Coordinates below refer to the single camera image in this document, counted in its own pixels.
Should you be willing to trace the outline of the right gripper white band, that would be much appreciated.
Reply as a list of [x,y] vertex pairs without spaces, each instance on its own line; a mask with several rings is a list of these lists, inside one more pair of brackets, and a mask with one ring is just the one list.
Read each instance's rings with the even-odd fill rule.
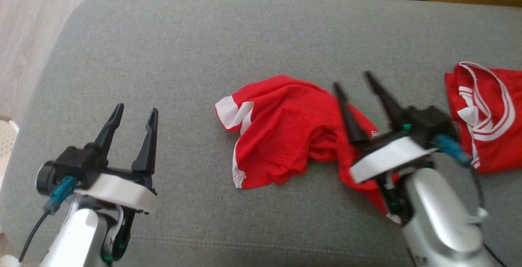
[[[364,76],[372,92],[380,100],[389,121],[389,127],[395,131],[408,126],[409,121],[406,118],[405,110],[375,77],[373,72],[365,71]],[[347,139],[352,146],[365,145],[369,140],[367,133],[362,130],[352,113],[347,93],[339,82],[333,83],[333,89],[341,109]],[[362,157],[362,159],[352,165],[349,172],[352,180],[360,184],[380,174],[410,165],[414,161],[429,156],[436,151],[436,148],[423,148],[411,137],[401,137]]]

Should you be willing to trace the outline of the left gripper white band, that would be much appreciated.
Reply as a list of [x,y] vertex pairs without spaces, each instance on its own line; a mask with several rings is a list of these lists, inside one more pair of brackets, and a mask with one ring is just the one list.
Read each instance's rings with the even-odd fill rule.
[[[95,139],[94,144],[105,159],[111,148],[114,134],[120,125],[123,112],[124,104],[117,104]],[[131,167],[132,172],[146,177],[155,173],[158,119],[158,109],[153,108],[146,123],[146,137]],[[110,174],[100,174],[90,188],[86,190],[77,188],[75,193],[150,214],[156,213],[158,205],[157,195],[145,186]]]

